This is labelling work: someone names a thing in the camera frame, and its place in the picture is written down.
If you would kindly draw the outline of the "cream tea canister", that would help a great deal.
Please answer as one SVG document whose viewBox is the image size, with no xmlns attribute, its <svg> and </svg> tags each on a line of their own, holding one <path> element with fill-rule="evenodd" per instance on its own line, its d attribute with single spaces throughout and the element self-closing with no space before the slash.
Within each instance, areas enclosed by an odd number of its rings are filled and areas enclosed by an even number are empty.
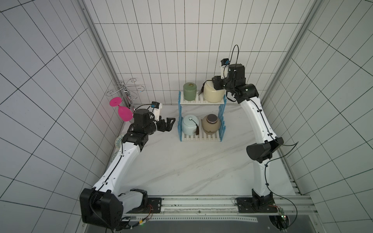
<svg viewBox="0 0 373 233">
<path fill-rule="evenodd" d="M 223 97 L 225 95 L 225 91 L 222 90 L 216 90 L 214 88 L 213 82 L 211 80 L 208 80 L 204 84 L 204 90 L 203 90 L 204 99 L 207 102 L 210 103 L 219 103 L 223 100 Z"/>
</svg>

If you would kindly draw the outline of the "green tea canister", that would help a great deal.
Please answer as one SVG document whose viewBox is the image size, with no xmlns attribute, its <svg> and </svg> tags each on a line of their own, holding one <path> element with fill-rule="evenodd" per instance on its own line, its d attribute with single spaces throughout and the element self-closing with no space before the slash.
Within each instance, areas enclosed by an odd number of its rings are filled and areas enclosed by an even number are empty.
<svg viewBox="0 0 373 233">
<path fill-rule="evenodd" d="M 192 82 L 185 83 L 183 85 L 184 100 L 194 101 L 197 95 L 197 85 Z"/>
</svg>

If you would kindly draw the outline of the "brown tea canister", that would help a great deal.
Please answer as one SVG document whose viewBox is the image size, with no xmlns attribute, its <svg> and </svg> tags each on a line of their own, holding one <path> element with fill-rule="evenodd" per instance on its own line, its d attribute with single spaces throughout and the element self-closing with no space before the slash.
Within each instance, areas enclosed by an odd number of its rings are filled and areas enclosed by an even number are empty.
<svg viewBox="0 0 373 233">
<path fill-rule="evenodd" d="M 219 130 L 220 119 L 215 114 L 208 114 L 202 120 L 202 127 L 207 135 L 212 135 Z"/>
</svg>

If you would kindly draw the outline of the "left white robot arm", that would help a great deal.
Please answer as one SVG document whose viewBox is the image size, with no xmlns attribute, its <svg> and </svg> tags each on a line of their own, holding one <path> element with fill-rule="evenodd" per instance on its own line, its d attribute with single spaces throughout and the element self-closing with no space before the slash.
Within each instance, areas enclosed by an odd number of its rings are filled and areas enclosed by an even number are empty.
<svg viewBox="0 0 373 233">
<path fill-rule="evenodd" d="M 171 131 L 176 119 L 163 119 L 159 109 L 138 109 L 134 112 L 133 119 L 134 122 L 122 138 L 120 149 L 106 172 L 92 188 L 85 188 L 80 194 L 83 223 L 104 227 L 114 232 L 124 228 L 124 214 L 152 211 L 147 191 L 131 189 L 121 193 L 121 181 L 148 142 L 149 136 L 156 131 Z"/>
</svg>

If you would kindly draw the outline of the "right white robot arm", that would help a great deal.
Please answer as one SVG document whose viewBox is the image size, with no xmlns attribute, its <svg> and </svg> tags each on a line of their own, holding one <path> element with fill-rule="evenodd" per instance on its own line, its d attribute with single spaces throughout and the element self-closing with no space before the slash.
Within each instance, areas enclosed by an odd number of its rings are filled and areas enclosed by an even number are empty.
<svg viewBox="0 0 373 233">
<path fill-rule="evenodd" d="M 195 94 L 193 100 L 187 100 L 182 92 L 178 96 L 178 133 L 179 139 L 203 140 L 209 136 L 223 139 L 226 126 L 224 111 L 227 94 L 233 96 L 233 102 L 238 103 L 245 111 L 249 123 L 253 128 L 255 143 L 247 146 L 246 152 L 254 161 L 254 187 L 250 198 L 237 199 L 238 205 L 249 204 L 255 211 L 266 210 L 274 206 L 274 193 L 267 182 L 269 162 L 273 153 L 279 149 L 284 141 L 271 128 L 263 111 L 259 93 L 254 84 L 246 83 L 245 67 L 242 64 L 230 64 L 229 59 L 221 61 L 221 73 L 203 84 L 201 91 Z M 209 114 L 204 118 L 183 116 L 182 105 L 219 105 L 218 114 Z"/>
</svg>

